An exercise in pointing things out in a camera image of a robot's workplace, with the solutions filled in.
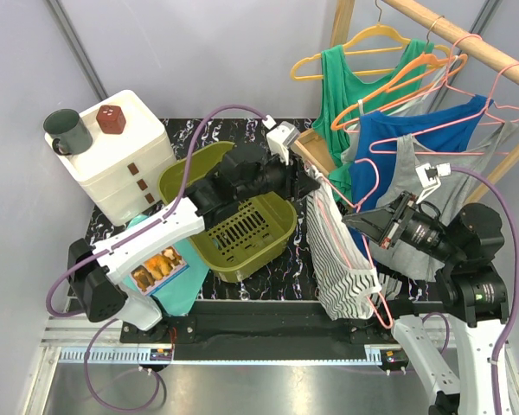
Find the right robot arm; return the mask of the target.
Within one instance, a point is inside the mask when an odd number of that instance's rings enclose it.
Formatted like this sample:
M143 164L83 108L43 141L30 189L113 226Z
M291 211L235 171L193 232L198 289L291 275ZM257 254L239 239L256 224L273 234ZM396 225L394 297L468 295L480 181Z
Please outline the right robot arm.
M493 355L509 319L507 288L492 264L504 244L498 212L464 205L448 225L426 214L415 195L401 193L384 207L347 214L343 223L383 249L399 242L442 263L435 282L454 334L454 373L426 334L412 305L392 307L375 321L384 342L398 342L426 391L431 414L504 414L508 390L493 381L505 364Z

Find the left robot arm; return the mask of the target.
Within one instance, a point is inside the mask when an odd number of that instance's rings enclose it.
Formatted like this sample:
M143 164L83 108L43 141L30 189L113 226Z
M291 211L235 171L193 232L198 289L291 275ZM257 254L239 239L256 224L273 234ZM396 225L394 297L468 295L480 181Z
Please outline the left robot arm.
M96 246L78 239L69 247L67 281L90 322L118 318L135 325L150 342L162 341L170 322L157 301L123 288L130 271L161 248L220 225L245 201L263 195L297 201L319 188L300 156L270 154L257 144L230 144L218 154L198 150L187 157L183 180L194 163L205 169L204 175L183 182L182 194L163 210Z

